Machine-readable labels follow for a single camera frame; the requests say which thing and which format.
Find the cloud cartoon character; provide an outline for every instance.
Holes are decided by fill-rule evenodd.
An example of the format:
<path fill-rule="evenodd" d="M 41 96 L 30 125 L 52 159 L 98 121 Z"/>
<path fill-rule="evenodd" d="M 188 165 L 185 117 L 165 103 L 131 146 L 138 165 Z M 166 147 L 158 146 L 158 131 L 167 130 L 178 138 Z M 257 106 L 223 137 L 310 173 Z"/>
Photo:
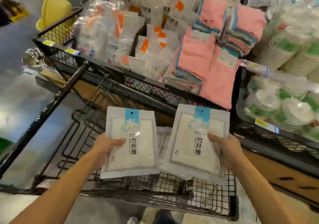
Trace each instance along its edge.
<path fill-rule="evenodd" d="M 193 121 L 191 121 L 191 123 L 189 124 L 189 127 L 193 131 L 197 131 L 197 132 L 200 132 L 202 134 L 206 134 L 208 132 L 208 123 L 204 122 L 200 118 L 196 118 Z"/>
<path fill-rule="evenodd" d="M 126 121 L 122 126 L 122 130 L 125 132 L 134 132 L 139 129 L 139 124 L 134 121 Z"/>

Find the bamboo fiber cloth package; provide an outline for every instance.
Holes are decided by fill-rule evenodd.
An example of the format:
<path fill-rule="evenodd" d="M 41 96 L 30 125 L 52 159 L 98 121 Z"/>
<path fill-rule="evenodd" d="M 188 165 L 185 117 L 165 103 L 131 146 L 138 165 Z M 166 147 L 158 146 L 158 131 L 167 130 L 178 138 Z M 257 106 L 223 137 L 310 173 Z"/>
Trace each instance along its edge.
<path fill-rule="evenodd" d="M 101 179 L 160 173 L 153 111 L 109 106 L 106 137 L 126 138 L 126 142 L 110 151 L 101 170 Z"/>
<path fill-rule="evenodd" d="M 229 135 L 229 112 L 179 104 L 163 166 L 172 174 L 194 176 L 225 185 L 221 146 L 208 139 L 208 132 Z"/>

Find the gray floor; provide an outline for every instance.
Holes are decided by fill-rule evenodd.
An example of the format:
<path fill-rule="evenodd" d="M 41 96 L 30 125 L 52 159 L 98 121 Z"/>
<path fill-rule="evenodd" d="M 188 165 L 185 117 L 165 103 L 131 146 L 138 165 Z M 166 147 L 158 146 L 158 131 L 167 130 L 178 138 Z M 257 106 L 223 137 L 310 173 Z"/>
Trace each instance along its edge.
<path fill-rule="evenodd" d="M 31 15 L 18 23 L 0 28 L 0 137 L 15 142 L 53 99 L 54 93 L 36 84 L 24 73 L 21 58 L 34 47 L 35 23 L 41 17 L 43 0 L 21 0 Z M 69 0 L 79 6 L 80 0 Z M 0 180 L 26 188 L 50 158 L 71 123 L 71 113 L 83 106 L 70 93 Z M 0 194 L 0 224 L 8 223 L 28 206 L 35 196 Z M 113 199 L 79 197 L 66 223 L 126 223 L 130 216 L 141 217 L 145 207 Z"/>

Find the wire mesh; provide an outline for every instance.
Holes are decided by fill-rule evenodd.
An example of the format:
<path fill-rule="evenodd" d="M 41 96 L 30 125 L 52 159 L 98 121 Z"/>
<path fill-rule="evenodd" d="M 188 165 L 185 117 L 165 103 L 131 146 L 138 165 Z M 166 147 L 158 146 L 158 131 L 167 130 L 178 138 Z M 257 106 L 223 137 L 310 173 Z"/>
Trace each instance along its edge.
<path fill-rule="evenodd" d="M 99 86 L 84 109 L 73 112 L 73 122 L 60 144 L 62 159 L 55 171 L 44 169 L 42 177 L 60 178 L 90 150 L 96 137 L 105 131 L 108 106 L 154 110 L 156 122 L 163 114 L 166 115 L 165 112 L 146 105 L 142 99 L 134 100 L 121 92 L 122 89 L 116 85 L 111 84 L 108 89 Z M 100 171 L 94 171 L 88 178 L 88 182 L 93 184 L 91 189 L 83 191 L 85 194 L 115 197 L 147 206 L 210 216 L 230 217 L 234 201 L 232 198 L 235 196 L 235 180 L 234 175 L 228 171 L 226 186 L 215 185 L 195 177 L 186 181 L 166 173 L 101 180 Z"/>

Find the orange label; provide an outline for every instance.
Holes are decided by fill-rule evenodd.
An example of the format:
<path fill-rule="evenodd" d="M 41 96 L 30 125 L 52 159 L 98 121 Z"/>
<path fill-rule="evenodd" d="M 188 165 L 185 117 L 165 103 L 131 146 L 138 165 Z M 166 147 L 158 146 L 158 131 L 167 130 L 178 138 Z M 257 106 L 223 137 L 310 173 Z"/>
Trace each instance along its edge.
<path fill-rule="evenodd" d="M 162 31 L 162 29 L 160 28 L 160 27 L 154 27 L 154 32 L 161 32 Z"/>
<path fill-rule="evenodd" d="M 164 33 L 164 32 L 160 32 L 160 33 L 159 33 L 159 37 L 163 37 L 163 38 L 165 38 L 165 37 L 166 37 L 166 33 Z"/>
<path fill-rule="evenodd" d="M 148 40 L 144 40 L 144 43 L 143 43 L 143 46 L 141 47 L 141 50 L 142 52 L 146 52 L 146 49 L 148 47 Z"/>
<path fill-rule="evenodd" d="M 129 64 L 129 58 L 127 55 L 122 55 L 122 64 Z"/>
<path fill-rule="evenodd" d="M 117 27 L 115 28 L 115 36 L 117 38 L 120 38 L 120 34 L 122 32 L 122 29 L 123 29 L 123 23 L 124 23 L 124 15 L 119 14 L 118 18 L 117 18 Z"/>
<path fill-rule="evenodd" d="M 159 44 L 162 46 L 162 48 L 166 47 L 166 43 L 160 42 Z"/>
<path fill-rule="evenodd" d="M 184 4 L 179 0 L 177 1 L 177 5 L 175 6 L 180 12 L 184 9 Z"/>

